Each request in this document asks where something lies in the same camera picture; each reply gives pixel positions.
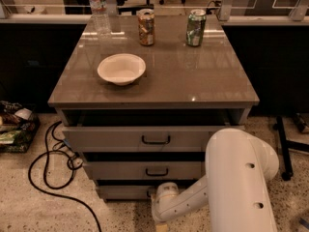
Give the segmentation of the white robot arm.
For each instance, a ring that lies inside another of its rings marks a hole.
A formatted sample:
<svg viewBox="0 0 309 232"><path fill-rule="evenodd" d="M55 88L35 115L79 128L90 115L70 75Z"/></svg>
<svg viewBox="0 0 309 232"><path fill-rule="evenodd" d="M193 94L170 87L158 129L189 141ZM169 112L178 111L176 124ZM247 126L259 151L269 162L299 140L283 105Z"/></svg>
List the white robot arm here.
<svg viewBox="0 0 309 232"><path fill-rule="evenodd" d="M206 175L179 191L169 182L152 198L152 216L164 223L207 205L211 232L277 232L267 181L279 169L274 149L243 130L223 129L209 140Z"/></svg>

